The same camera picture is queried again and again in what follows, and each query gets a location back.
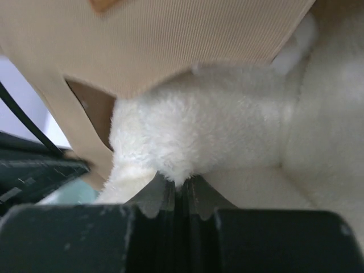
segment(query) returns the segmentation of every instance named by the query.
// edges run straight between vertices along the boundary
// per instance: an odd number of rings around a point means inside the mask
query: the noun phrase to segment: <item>light blue object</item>
[[[76,179],[54,191],[38,204],[90,204],[95,201],[97,195],[98,192],[91,186],[81,179]]]

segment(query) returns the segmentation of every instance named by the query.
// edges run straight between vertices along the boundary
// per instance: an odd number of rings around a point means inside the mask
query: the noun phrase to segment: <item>white wall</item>
[[[7,58],[2,56],[0,56],[0,81],[23,111],[54,144],[70,147],[60,127],[50,115],[39,96],[17,68]],[[0,130],[22,138],[37,140],[2,100],[0,100]]]

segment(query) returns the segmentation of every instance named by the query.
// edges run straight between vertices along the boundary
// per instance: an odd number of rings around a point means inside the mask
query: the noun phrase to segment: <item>black plastic part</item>
[[[83,160],[60,158],[40,143],[0,132],[0,217],[14,205],[39,202],[88,171]]]
[[[125,205],[12,209],[0,272],[360,273],[364,262],[336,214],[237,209],[201,177],[176,192],[156,175]]]

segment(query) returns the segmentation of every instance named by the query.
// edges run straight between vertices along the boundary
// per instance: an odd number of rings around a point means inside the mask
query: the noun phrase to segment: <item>white plush toy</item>
[[[117,101],[97,202],[201,173],[241,208],[337,212],[364,248],[364,4],[349,2],[328,1],[316,43],[306,16],[269,67],[196,66]]]
[[[278,166],[279,128],[273,138],[262,138],[257,117],[280,115],[270,107],[270,94],[284,96],[288,73],[317,36],[307,14],[268,67],[194,67],[138,98],[118,100],[110,134],[114,167],[97,202],[128,201],[156,171],[178,187],[219,169]],[[261,108],[252,107],[262,96]]]

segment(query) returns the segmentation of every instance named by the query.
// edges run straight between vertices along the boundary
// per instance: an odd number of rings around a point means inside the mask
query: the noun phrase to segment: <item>black wire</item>
[[[14,115],[28,128],[28,130],[39,139],[54,155],[63,156],[63,152],[46,137],[45,134],[33,123],[32,120],[24,113],[9,92],[0,82],[0,98],[5,105],[14,113]]]

